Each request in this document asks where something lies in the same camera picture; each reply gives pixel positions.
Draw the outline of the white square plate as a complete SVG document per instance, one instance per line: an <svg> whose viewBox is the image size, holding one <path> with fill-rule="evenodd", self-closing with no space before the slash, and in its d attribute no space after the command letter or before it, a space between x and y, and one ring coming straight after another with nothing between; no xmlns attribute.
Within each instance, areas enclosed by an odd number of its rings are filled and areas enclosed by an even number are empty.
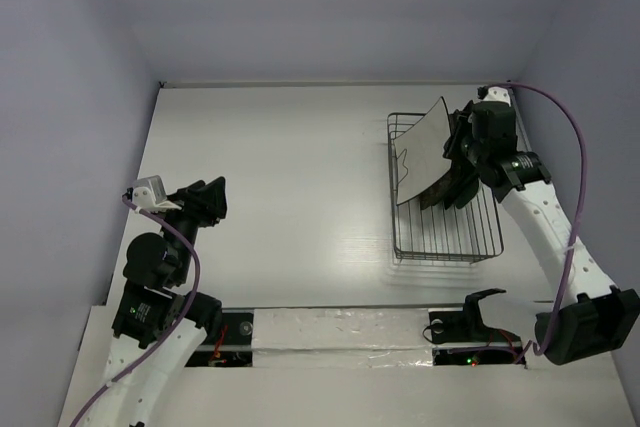
<svg viewBox="0 0 640 427"><path fill-rule="evenodd" d="M444 176L451 161L443 155L450 137L448 111L440 96L429 111L393 141L397 162L396 204L418 197Z"/></svg>

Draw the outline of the black floral square plate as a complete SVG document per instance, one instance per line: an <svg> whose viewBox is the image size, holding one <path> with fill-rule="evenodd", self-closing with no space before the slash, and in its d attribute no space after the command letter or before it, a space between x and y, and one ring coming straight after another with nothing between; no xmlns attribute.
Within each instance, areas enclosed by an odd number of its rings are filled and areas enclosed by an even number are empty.
<svg viewBox="0 0 640 427"><path fill-rule="evenodd" d="M441 203L454 189L462 175L462 167L452 163L448 171L418 196L421 210L426 210Z"/></svg>

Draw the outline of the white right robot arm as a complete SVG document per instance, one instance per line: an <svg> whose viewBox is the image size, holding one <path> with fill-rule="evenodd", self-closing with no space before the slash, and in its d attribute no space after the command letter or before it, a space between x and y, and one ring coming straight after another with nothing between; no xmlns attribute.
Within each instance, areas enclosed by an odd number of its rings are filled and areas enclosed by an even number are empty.
<svg viewBox="0 0 640 427"><path fill-rule="evenodd" d="M535 153L519 150L508 91L489 88L454 119L446 157L490 189L557 290L546 312L510 299L502 288L472 293L460 315L462 331L482 339L507 330L555 365L619 349L638 319L639 295L620 289L594 261L577 234L578 218L567 217L559 205L548 169Z"/></svg>

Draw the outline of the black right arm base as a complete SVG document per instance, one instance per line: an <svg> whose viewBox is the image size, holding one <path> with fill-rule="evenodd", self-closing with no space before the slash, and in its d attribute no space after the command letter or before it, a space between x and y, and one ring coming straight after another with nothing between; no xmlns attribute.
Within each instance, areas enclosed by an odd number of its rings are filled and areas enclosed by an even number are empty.
<svg viewBox="0 0 640 427"><path fill-rule="evenodd" d="M496 328L484 324L479 302L489 296L503 294L504 289L492 288L469 294L461 307L430 309L428 323L422 335L433 345L461 342L484 342L488 344Z"/></svg>

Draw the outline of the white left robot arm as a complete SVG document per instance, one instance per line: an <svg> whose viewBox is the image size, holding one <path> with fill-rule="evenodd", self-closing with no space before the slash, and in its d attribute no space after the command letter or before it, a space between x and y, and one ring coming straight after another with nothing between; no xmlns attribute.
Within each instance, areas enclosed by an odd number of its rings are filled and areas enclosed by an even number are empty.
<svg viewBox="0 0 640 427"><path fill-rule="evenodd" d="M84 419L86 426L154 425L189 357L215 339L222 325L221 302L197 288L201 263L195 241L199 230L226 217L225 178L199 180L168 194L159 176L146 177L123 200L160 229L136 236L126 249L105 392ZM187 280L194 286L178 293Z"/></svg>

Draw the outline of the white foam front block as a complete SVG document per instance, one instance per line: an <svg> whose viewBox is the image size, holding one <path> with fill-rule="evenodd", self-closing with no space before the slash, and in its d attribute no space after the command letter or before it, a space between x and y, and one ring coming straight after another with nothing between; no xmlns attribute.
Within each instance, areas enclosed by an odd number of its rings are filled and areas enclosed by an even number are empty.
<svg viewBox="0 0 640 427"><path fill-rule="evenodd" d="M414 368L433 365L422 332L428 311L410 308L282 308L254 313L256 368Z"/></svg>

